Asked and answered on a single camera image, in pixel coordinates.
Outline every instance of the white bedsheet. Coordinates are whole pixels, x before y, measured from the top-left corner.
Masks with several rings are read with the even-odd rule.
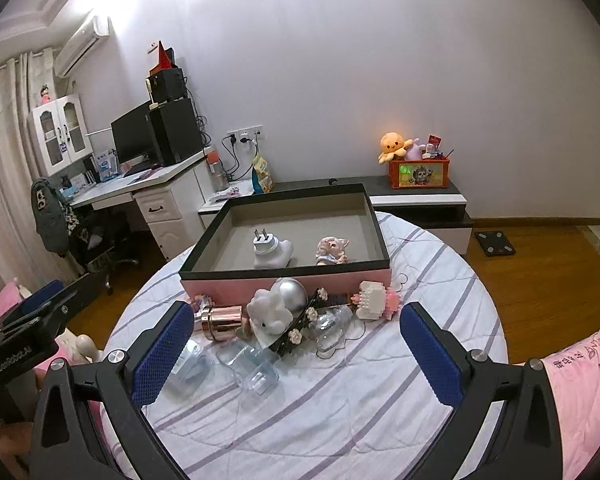
[[[429,232],[386,213],[376,215],[393,277],[408,278],[400,295],[419,301],[465,348],[483,348],[494,361],[507,362],[500,319],[472,268]],[[127,349],[174,300],[185,297],[178,271],[188,254],[165,265],[140,290],[106,352]],[[196,339],[209,344],[201,333]],[[450,413],[400,336],[397,316],[391,322],[368,322],[362,338],[347,341],[328,360],[298,349],[276,368],[280,383],[264,400],[241,394],[231,375],[216,365],[191,398],[164,390],[145,408],[190,478],[401,479]],[[456,478],[476,467],[500,407],[491,407]],[[103,423],[122,471],[137,478],[105,413]]]

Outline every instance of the screw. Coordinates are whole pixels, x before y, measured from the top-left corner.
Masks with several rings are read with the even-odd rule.
[[[540,359],[535,358],[529,361],[529,366],[531,366],[533,370],[536,370],[538,372],[544,368],[542,361]]]
[[[51,369],[52,370],[59,370],[63,366],[64,366],[64,359],[58,358],[58,359],[54,359],[53,361],[51,361]]]
[[[469,354],[471,355],[471,359],[473,359],[474,361],[478,361],[479,363],[485,362],[488,357],[487,352],[480,349],[471,350]]]
[[[110,363],[119,363],[124,358],[125,358],[124,350],[114,350],[107,356],[107,359],[109,360]]]

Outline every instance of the computer monitor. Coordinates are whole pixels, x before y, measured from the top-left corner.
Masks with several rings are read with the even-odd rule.
[[[142,103],[111,123],[120,164],[140,155],[148,155],[149,159],[156,161],[154,142],[147,120],[150,103],[151,101]]]

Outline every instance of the rose gold container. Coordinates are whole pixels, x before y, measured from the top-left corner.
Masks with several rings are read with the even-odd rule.
[[[202,330],[209,341],[227,341],[245,324],[251,328],[246,309],[241,305],[214,305],[202,309]]]

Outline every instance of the doll figure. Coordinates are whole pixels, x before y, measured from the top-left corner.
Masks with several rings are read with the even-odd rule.
[[[49,97],[49,87],[47,85],[42,85],[40,89],[40,104],[46,105],[51,102],[51,97]]]
[[[316,265],[337,265],[346,264],[349,261],[344,253],[344,248],[349,245],[349,240],[327,236],[318,242],[318,249],[315,253]]]
[[[406,153],[406,160],[422,160],[422,152],[427,147],[426,144],[418,144],[420,139],[413,139],[409,151]]]
[[[404,140],[400,134],[389,132],[380,139],[380,148],[382,153],[378,155],[378,164],[383,164],[388,160],[393,160],[394,156],[405,156],[407,151],[413,146],[411,139]]]

